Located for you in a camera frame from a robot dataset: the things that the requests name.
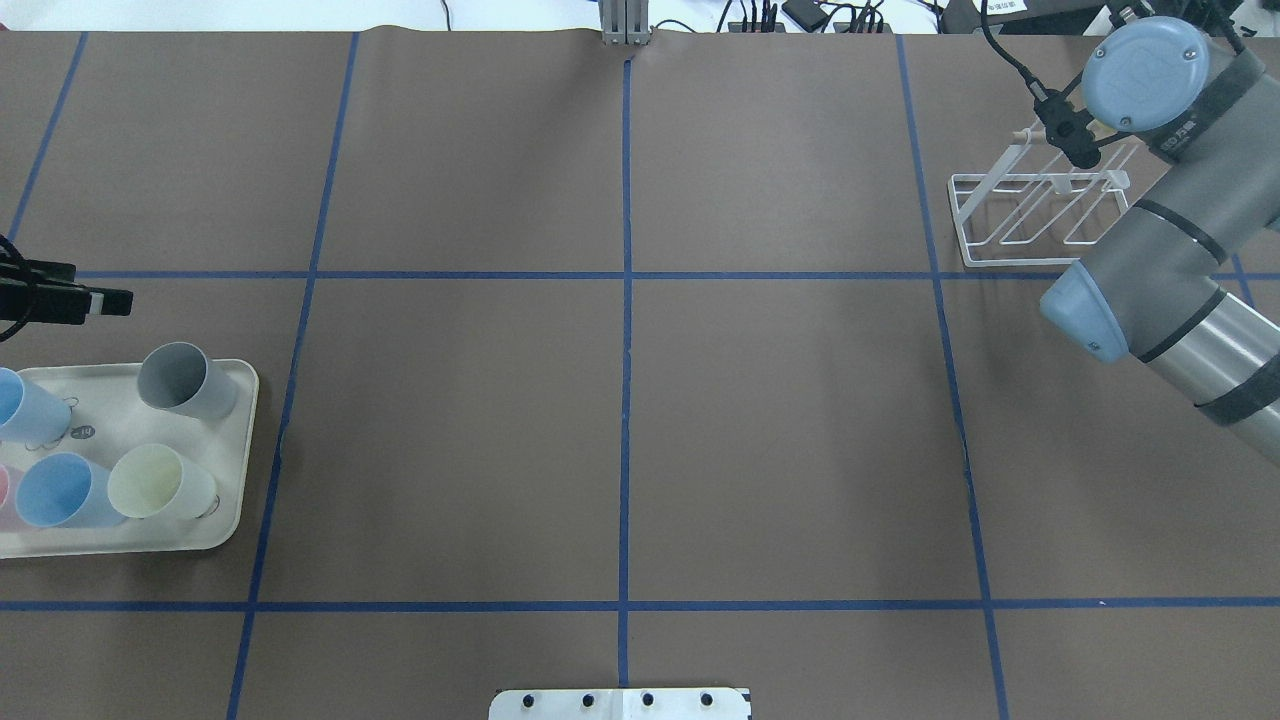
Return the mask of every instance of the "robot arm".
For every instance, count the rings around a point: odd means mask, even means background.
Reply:
[[[1085,65],[1106,124],[1172,164],[1041,301],[1103,361],[1132,354],[1280,465],[1280,328],[1211,274],[1280,228],[1280,83],[1167,17],[1130,22]]]

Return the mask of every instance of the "sticker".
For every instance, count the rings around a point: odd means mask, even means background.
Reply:
[[[973,8],[982,13],[982,0],[973,0]],[[987,0],[987,15],[1025,13],[1027,0]]]

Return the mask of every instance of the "grid line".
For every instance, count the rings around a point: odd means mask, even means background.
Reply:
[[[316,270],[316,279],[355,281],[623,281],[618,270]],[[632,270],[634,282],[687,281],[1055,281],[1060,273],[993,273],[940,270]],[[307,279],[307,270],[79,270],[83,279]],[[1215,273],[1216,281],[1280,282],[1280,273]]]
[[[938,314],[938,332],[942,336],[942,357],[947,370],[947,384],[951,391],[951,413],[956,432],[960,434],[960,451],[964,461],[965,491],[969,501],[969,532],[973,538],[973,555],[978,566],[978,591],[982,593],[983,620],[987,625],[987,650],[991,655],[991,675],[996,691],[996,708],[1000,720],[1009,720],[1009,698],[1005,693],[1005,670],[1000,660],[1000,635],[996,632],[996,612],[991,606],[991,580],[987,574],[987,556],[982,542],[982,518],[978,514],[978,492],[973,483],[973,464],[969,461],[969,437],[964,427],[964,409],[960,405],[960,383],[956,378],[955,355],[951,351],[951,329],[947,327],[946,297],[942,292],[942,274],[938,272],[938,251],[933,242],[933,218],[929,214],[929,197],[924,183],[924,160],[920,155],[920,133],[915,124],[915,106],[911,102],[911,79],[906,64],[906,44],[902,36],[895,36],[897,42],[897,67],[902,81],[902,101],[906,105],[906,129],[911,141],[911,159],[915,164],[915,190],[920,200],[920,220],[924,224],[924,243],[929,255],[929,270],[933,273],[933,301]]]
[[[72,54],[70,65],[67,67],[67,77],[63,78],[63,87],[58,91],[58,101],[54,102],[54,111],[49,114],[49,123],[45,126],[45,135],[40,138],[40,147],[36,150],[36,159],[31,164],[31,173],[27,174],[27,183],[22,188],[22,197],[18,199],[18,208],[13,213],[13,222],[9,223],[9,240],[18,240],[18,229],[22,228],[22,217],[27,213],[27,204],[32,192],[36,191],[36,179],[40,178],[40,169],[45,165],[45,154],[49,152],[49,143],[54,140],[54,129],[63,117],[63,108],[67,106],[67,97],[72,92],[72,83],[76,81],[76,70],[79,68],[81,58],[84,55],[84,45],[88,42],[88,33],[82,32],[76,42],[76,53]]]
[[[1240,260],[1239,252],[1231,255],[1231,266],[1235,268],[1235,273],[1233,273],[1231,277],[1240,283],[1240,299],[1244,300],[1249,307],[1257,307],[1253,304],[1253,291],[1249,290],[1249,278],[1244,272],[1244,261]]]
[[[631,61],[622,63],[622,418],[618,469],[618,687],[631,682]]]
[[[1020,610],[1280,609],[1280,596],[1032,597],[954,600],[634,600],[630,612],[929,612]],[[278,601],[202,602],[148,600],[6,600],[0,612],[246,612],[417,614],[609,612],[612,600],[544,601]]]
[[[347,117],[347,101],[351,97],[351,79],[356,69],[356,53],[360,50],[360,33],[351,33],[351,46],[347,50],[347,72],[342,82],[342,95],[338,100],[338,118],[333,128],[333,145],[329,149],[329,165],[325,168],[324,191],[320,196],[320,213],[316,218],[315,240],[311,243],[311,261],[307,269],[307,286],[302,293],[302,309],[298,313],[298,333],[293,341],[293,359],[289,363],[289,380],[284,388],[280,410],[280,427],[275,436],[275,456],[271,460],[271,478],[266,486],[266,502],[262,507],[262,525],[257,536],[257,551],[253,556],[253,574],[250,579],[248,607],[244,611],[244,625],[241,629],[239,650],[236,653],[236,671],[232,675],[232,688],[227,701],[227,720],[236,720],[239,712],[241,691],[244,687],[244,669],[248,664],[248,650],[253,637],[256,605],[262,587],[262,568],[266,562],[266,547],[271,536],[271,519],[275,514],[275,497],[280,484],[280,469],[284,464],[284,436],[289,429],[293,413],[293,398],[298,387],[298,361],[307,334],[307,320],[311,316],[311,300],[315,296],[316,274],[320,268],[320,252],[324,250],[324,232],[329,219],[329,199],[333,195],[333,179],[338,170],[338,152],[342,149],[342,131]]]

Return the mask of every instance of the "white wire rack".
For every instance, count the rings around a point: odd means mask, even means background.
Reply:
[[[960,254],[969,268],[1066,265],[1129,209],[1124,167],[1140,146],[1129,137],[1107,149],[1092,170],[1071,165],[1061,151],[1034,172],[1018,172],[1034,147],[1048,147],[1038,120],[989,170],[947,181]]]

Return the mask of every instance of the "plastic cup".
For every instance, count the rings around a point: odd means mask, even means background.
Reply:
[[[106,468],[74,452],[50,455],[18,486],[18,515],[37,528],[109,528],[124,521],[106,498]]]
[[[170,342],[142,361],[138,396],[156,410],[219,420],[236,407],[237,388],[204,350],[189,342]]]
[[[18,482],[22,470],[0,465],[0,533],[24,533],[35,530],[18,516]]]
[[[72,409],[56,395],[0,368],[0,441],[44,445],[63,437]]]
[[[172,447],[143,445],[115,464],[106,496],[128,518],[189,520],[218,506],[218,483]]]

